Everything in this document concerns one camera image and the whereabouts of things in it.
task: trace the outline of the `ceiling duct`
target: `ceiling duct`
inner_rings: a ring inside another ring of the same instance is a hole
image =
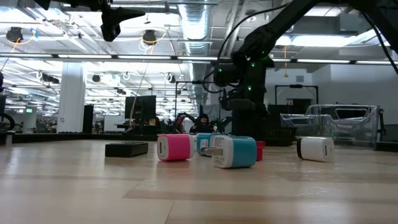
[[[180,4],[178,5],[182,17],[181,26],[184,39],[203,40],[207,38],[210,23],[210,7],[201,4]],[[209,45],[200,42],[186,42],[185,49],[188,55],[204,56],[208,55]],[[191,64],[192,79],[202,80],[205,77],[206,65]],[[198,104],[202,102],[203,88],[200,85],[193,86],[195,99]]]

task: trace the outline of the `red object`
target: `red object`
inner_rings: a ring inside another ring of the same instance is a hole
[[[266,142],[264,141],[256,141],[256,145],[257,145],[257,161],[261,161],[262,160],[262,150],[265,148],[266,146]]]

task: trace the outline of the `ceiling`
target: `ceiling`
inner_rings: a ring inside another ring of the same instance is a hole
[[[114,42],[105,42],[101,34],[101,13],[85,8],[71,8],[67,4],[52,3],[45,11],[33,1],[6,1],[0,6],[0,52],[24,54],[106,54],[106,55],[196,55],[215,56],[220,51],[229,27],[245,14],[278,6],[286,1],[245,0],[180,0],[169,1],[114,1],[116,6],[147,11],[145,16],[121,23],[121,34]],[[236,36],[228,42],[223,56],[239,49],[245,36],[255,28],[271,21],[278,12],[260,14],[240,26]],[[197,21],[186,18],[198,16]],[[11,27],[21,27],[23,41],[15,45],[6,39]],[[375,33],[348,6],[314,7],[296,25],[283,35],[271,52],[274,58],[315,58],[337,60],[384,60]],[[149,47],[142,41],[146,30],[154,30],[157,42]],[[201,52],[193,52],[202,47]],[[143,63],[83,62],[87,72],[86,104],[94,104],[98,114],[118,114],[124,110],[124,96],[116,92],[117,86],[127,96],[157,95],[158,114],[174,114],[175,84],[168,82],[169,75],[177,81],[203,79],[210,69],[206,63]],[[62,81],[63,62],[59,60],[24,60],[0,58],[4,65],[4,85],[7,88],[7,109],[23,111],[27,105],[39,107],[39,113],[57,113],[60,86],[40,80],[47,74]],[[319,65],[289,64],[289,68],[306,68],[309,72]],[[102,77],[100,82],[93,75]],[[206,100],[201,86],[179,84],[177,111],[197,113],[197,104]]]

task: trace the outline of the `pink wall charger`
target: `pink wall charger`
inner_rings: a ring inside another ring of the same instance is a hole
[[[157,138],[157,157],[162,161],[190,159],[194,150],[195,142],[190,134],[163,134]]]

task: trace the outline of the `wall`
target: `wall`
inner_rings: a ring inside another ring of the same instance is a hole
[[[398,75],[389,65],[328,65],[313,74],[320,103],[379,105],[386,124],[398,124]]]
[[[275,71],[273,69],[268,69],[266,74],[266,88],[267,93],[264,99],[265,105],[275,104],[275,85],[291,85],[291,84],[301,84],[301,85],[312,85],[312,74],[307,73],[306,69],[288,69],[287,74],[289,77],[284,77],[285,70],[280,69]],[[303,75],[304,82],[297,83],[296,76]],[[306,88],[302,89],[292,89],[288,87],[278,87],[277,101],[278,105],[285,105],[287,103],[286,99],[312,99],[315,103],[315,89],[310,88],[309,91]]]

